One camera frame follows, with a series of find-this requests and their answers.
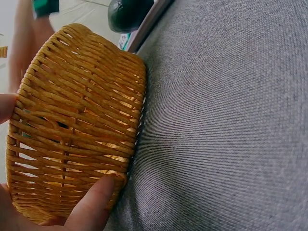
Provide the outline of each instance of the wicker basket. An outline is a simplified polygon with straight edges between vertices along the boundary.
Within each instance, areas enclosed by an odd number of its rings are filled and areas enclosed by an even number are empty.
[[[0,47],[0,58],[6,58],[8,47]]]
[[[18,91],[7,138],[18,211],[36,223],[68,216],[104,174],[115,178],[112,208],[134,154],[145,75],[140,58],[80,24],[44,44]]]

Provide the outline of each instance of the woven fabric texture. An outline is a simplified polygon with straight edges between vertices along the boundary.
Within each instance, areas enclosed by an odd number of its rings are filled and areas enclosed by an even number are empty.
[[[308,230],[308,6],[176,0],[108,231]]]

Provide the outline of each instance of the gray cushion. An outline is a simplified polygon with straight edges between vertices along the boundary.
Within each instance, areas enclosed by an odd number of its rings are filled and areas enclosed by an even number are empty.
[[[304,0],[176,0],[139,55],[142,134],[108,231],[308,230]]]

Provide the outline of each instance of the black object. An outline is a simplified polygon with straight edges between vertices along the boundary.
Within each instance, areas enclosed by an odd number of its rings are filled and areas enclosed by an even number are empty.
[[[112,0],[108,8],[110,29],[118,33],[137,30],[153,4],[153,0]]]

